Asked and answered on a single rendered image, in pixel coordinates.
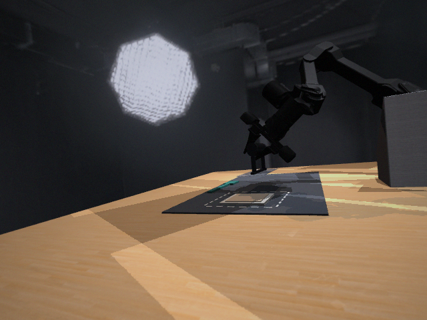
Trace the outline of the cream square tile with dark square centre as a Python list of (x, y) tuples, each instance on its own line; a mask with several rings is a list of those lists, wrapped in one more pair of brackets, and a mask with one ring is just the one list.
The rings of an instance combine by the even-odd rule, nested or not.
[(265, 205), (274, 193), (234, 194), (220, 202), (220, 205)]

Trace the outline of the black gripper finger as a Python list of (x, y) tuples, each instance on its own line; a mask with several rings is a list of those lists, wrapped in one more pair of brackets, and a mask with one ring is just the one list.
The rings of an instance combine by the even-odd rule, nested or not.
[(263, 156), (265, 156), (265, 155), (267, 155), (267, 154), (270, 154), (270, 153), (273, 153), (274, 155), (275, 154), (278, 154), (278, 153), (275, 153), (271, 148), (270, 148), (270, 146), (267, 146), (263, 151), (261, 151), (257, 156), (256, 156), (256, 160), (258, 160), (258, 159), (260, 159), (261, 157), (263, 157)]
[(248, 129), (248, 131), (250, 132), (249, 137), (248, 137), (248, 142), (246, 144), (246, 148), (244, 149), (244, 154), (247, 153), (247, 146), (249, 143), (255, 143), (256, 140), (261, 136), (260, 134), (255, 134), (250, 128)]

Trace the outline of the teal flat trowel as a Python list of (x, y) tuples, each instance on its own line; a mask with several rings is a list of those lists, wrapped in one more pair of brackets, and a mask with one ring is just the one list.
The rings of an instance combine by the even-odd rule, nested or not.
[(220, 189), (222, 189), (224, 187), (227, 187), (228, 185), (235, 185), (236, 183), (239, 183), (239, 181), (228, 181), (226, 183), (223, 183), (223, 185), (221, 185), (219, 187), (216, 187), (216, 188), (214, 188), (212, 190), (209, 190), (207, 193), (213, 193), (213, 192), (218, 191), (218, 190), (220, 190)]

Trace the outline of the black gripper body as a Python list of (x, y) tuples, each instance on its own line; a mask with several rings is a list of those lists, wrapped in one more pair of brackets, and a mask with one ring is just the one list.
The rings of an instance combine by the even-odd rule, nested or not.
[(272, 115), (272, 118), (264, 125), (259, 124), (260, 120), (250, 112), (242, 114), (240, 119), (246, 125), (252, 125), (250, 128), (255, 134), (262, 134), (270, 143), (270, 148), (275, 152), (279, 152), (279, 156), (289, 163), (295, 158), (296, 153), (293, 152), (287, 145), (283, 146), (278, 140), (282, 135), (293, 125), (279, 111)]

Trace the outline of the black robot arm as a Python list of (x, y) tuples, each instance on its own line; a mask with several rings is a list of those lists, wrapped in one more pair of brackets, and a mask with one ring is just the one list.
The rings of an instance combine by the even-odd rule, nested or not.
[(303, 114), (315, 115), (326, 98), (323, 85), (318, 83), (316, 73), (320, 71), (333, 71), (363, 88), (372, 94), (372, 103), (381, 109), (384, 97), (425, 91), (409, 81), (384, 79), (346, 59), (339, 47), (325, 41), (302, 57), (299, 67), (301, 85), (294, 85), (294, 89), (289, 90), (283, 83), (270, 81), (264, 87), (262, 96), (293, 124)]

